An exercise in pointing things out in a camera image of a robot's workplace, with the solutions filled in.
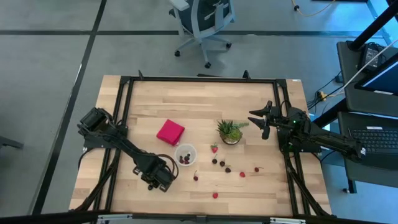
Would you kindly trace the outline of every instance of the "white bowl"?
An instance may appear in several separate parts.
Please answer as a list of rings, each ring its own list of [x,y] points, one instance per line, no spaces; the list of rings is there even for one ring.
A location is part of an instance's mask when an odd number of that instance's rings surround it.
[[[187,154],[190,155],[189,164],[180,163],[180,156],[184,158]],[[174,158],[180,166],[190,166],[197,159],[197,150],[191,144],[181,144],[175,149]]]

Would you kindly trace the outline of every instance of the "potted succulent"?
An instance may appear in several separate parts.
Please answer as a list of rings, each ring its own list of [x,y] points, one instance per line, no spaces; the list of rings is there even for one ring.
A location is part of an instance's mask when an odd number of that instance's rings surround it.
[[[247,125],[249,123],[234,124],[233,121],[221,120],[218,122],[217,131],[225,144],[234,145],[241,140],[243,135],[239,129]]]

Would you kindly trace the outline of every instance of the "succulent plant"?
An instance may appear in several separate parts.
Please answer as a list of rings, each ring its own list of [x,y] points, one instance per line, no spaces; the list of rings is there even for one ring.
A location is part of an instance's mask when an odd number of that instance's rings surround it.
[[[243,133],[239,130],[242,127],[249,125],[249,123],[234,124],[233,121],[221,120],[218,122],[218,129],[221,138],[238,141],[242,138]]]

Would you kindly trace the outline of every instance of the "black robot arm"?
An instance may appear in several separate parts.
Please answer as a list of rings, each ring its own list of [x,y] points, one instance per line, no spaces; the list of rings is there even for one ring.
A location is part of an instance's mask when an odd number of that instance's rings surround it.
[[[149,153],[136,147],[125,137],[122,131],[123,127],[115,124],[112,116],[104,109],[91,109],[80,121],[78,127],[80,129],[79,133],[83,135],[85,139],[98,138],[106,141],[130,156],[136,165],[133,173],[138,175],[142,172],[141,179],[147,182],[151,187],[158,187],[161,191],[166,192],[171,183],[177,178],[178,166],[170,156]],[[167,158],[172,162],[172,170],[170,170],[161,157]]]
[[[366,155],[365,149],[359,141],[319,128],[310,121],[304,111],[290,107],[287,116],[282,116],[280,111],[280,107],[272,106],[272,102],[268,101],[267,106],[263,109],[249,112],[264,117],[263,119],[248,119],[263,130],[263,139],[268,139],[269,126],[273,126],[283,133],[282,137],[286,144],[299,147],[302,152],[312,152],[308,151],[306,146],[317,145],[338,151],[345,158],[354,162],[360,162]]]

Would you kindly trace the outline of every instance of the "wooden table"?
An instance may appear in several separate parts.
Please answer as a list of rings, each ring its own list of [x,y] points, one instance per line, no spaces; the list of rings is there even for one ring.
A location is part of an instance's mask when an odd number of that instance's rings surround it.
[[[105,75],[96,107],[113,111],[120,76]],[[307,110],[300,80],[287,80],[290,102]],[[291,215],[289,189],[283,155],[279,152],[275,128],[268,140],[254,124],[242,129],[243,138],[235,146],[222,143],[216,132],[221,119],[247,122],[249,110],[275,104],[271,84],[205,82],[134,82],[129,108],[128,138],[137,147],[156,154],[174,156],[175,147],[156,138],[166,119],[185,127],[180,143],[193,144],[198,157],[189,167],[180,167],[180,175],[166,193],[147,190],[147,184],[132,173],[132,159],[122,153],[113,196],[113,212],[208,214],[208,215]],[[210,149],[218,144],[217,158],[231,165],[227,174],[219,164],[212,164]],[[103,161],[103,149],[94,149],[81,162],[70,208],[79,206],[97,184]],[[325,181],[319,161],[301,153],[306,186],[318,203],[330,213]],[[263,167],[255,172],[255,167]],[[199,180],[193,180],[197,170]],[[244,171],[246,177],[239,173]],[[101,208],[107,190],[104,190]],[[219,197],[214,199],[213,192]],[[298,208],[302,201],[296,186]]]

